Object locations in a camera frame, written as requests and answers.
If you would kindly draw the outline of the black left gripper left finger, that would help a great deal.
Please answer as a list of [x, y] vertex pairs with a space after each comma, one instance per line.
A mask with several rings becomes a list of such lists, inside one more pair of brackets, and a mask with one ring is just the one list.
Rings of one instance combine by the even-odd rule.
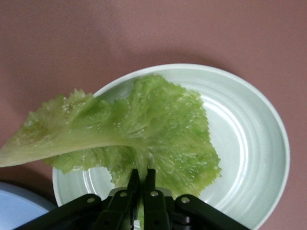
[[102, 200], [85, 194], [35, 218], [18, 230], [132, 230], [137, 212], [140, 179], [133, 169], [128, 185], [111, 190]]

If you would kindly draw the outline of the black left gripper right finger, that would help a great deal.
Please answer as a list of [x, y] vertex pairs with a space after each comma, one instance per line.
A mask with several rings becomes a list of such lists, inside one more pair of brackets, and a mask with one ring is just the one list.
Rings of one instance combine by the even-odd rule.
[[173, 199], [168, 189], [155, 186], [149, 169], [143, 188], [145, 230], [247, 230], [221, 211], [189, 194]]

